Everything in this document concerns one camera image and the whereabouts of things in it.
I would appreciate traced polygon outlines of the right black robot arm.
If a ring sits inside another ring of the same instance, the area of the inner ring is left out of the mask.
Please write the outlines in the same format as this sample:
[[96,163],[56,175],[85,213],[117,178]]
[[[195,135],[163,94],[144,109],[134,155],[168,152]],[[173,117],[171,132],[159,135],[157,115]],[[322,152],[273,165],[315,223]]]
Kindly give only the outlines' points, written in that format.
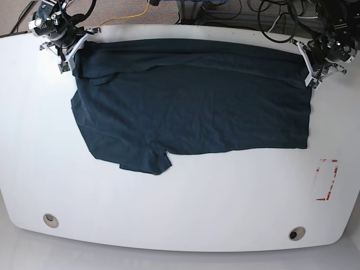
[[69,1],[41,1],[28,23],[29,30],[36,37],[47,38],[50,45],[55,45],[59,49],[69,49],[85,35],[85,32],[71,22],[71,16],[66,13],[68,3]]

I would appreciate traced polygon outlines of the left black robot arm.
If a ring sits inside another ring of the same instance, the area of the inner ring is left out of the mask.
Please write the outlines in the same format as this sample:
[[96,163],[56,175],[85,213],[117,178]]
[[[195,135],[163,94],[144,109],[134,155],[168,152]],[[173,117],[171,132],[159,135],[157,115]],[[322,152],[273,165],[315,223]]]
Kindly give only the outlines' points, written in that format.
[[323,33],[308,42],[312,61],[318,68],[338,62],[349,63],[359,51],[359,1],[314,1]]

